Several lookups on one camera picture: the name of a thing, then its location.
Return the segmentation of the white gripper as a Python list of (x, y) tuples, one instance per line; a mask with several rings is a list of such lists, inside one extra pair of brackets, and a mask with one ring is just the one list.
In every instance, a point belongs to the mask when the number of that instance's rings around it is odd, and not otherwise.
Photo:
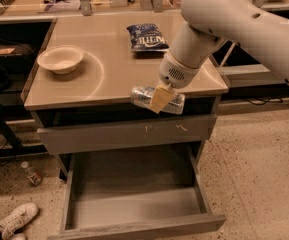
[(176, 96), (173, 88), (182, 89), (188, 86), (198, 72), (199, 68), (184, 66), (166, 52), (159, 67), (159, 78), (164, 84), (155, 88), (149, 109), (155, 113), (162, 111)]

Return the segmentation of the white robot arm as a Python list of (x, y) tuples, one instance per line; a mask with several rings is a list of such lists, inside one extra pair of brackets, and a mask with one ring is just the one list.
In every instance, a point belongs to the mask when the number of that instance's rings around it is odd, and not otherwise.
[(162, 111), (227, 40), (289, 85), (289, 19), (256, 7), (252, 0), (181, 0), (181, 15), (184, 22), (160, 64), (150, 110)]

